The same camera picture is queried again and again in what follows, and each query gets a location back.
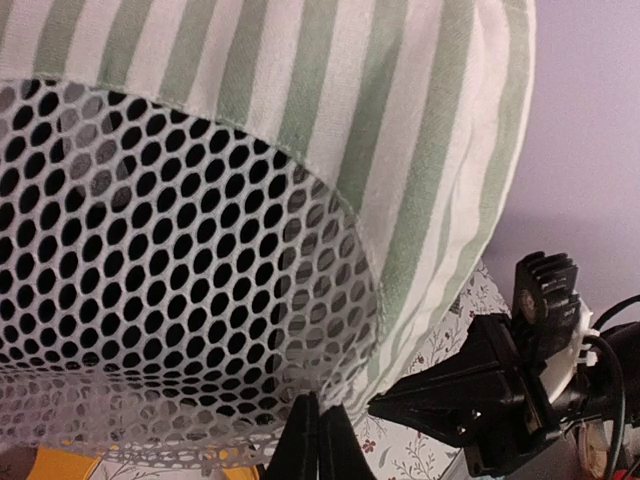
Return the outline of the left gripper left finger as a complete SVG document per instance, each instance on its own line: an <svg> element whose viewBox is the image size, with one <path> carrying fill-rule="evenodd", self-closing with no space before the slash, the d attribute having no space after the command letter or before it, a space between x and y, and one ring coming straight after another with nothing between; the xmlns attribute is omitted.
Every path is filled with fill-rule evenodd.
<svg viewBox="0 0 640 480"><path fill-rule="evenodd" d="M319 403L314 393L296 397L265 479L315 480L318 478Z"/></svg>

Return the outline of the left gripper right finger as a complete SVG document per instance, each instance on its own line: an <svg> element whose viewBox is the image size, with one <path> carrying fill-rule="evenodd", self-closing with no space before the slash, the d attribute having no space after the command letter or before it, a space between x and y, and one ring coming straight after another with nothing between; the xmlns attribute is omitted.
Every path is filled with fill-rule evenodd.
<svg viewBox="0 0 640 480"><path fill-rule="evenodd" d="M319 479L375 479L343 406L328 409L319 419Z"/></svg>

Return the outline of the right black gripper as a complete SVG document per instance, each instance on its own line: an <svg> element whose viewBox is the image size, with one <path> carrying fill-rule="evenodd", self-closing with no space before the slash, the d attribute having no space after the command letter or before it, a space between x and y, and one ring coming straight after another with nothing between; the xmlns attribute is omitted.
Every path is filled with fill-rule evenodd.
<svg viewBox="0 0 640 480"><path fill-rule="evenodd" d="M613 423L604 475L616 472L627 425L639 423L639 325L591 333L578 366L550 403L526 365L504 314L476 317L459 352L399 380L368 405L371 416L410 427L464 451L474 478L515 472L572 427Z"/></svg>

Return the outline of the yellow double bowl holder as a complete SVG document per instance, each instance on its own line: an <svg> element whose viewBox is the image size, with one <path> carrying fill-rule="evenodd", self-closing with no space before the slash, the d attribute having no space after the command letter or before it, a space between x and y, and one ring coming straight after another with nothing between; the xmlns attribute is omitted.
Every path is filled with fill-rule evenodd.
<svg viewBox="0 0 640 480"><path fill-rule="evenodd" d="M168 467L142 467L131 463L103 460L78 454L40 448L28 479L260 479L258 467L200 470Z"/></svg>

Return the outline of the green striped pet tent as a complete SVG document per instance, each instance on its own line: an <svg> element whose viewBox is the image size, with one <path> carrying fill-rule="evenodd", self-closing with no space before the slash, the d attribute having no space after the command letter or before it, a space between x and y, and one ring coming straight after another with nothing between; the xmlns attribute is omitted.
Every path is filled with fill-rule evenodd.
<svg viewBox="0 0 640 480"><path fill-rule="evenodd" d="M5 1L1 445L268 455L443 320L510 188L531 1Z"/></svg>

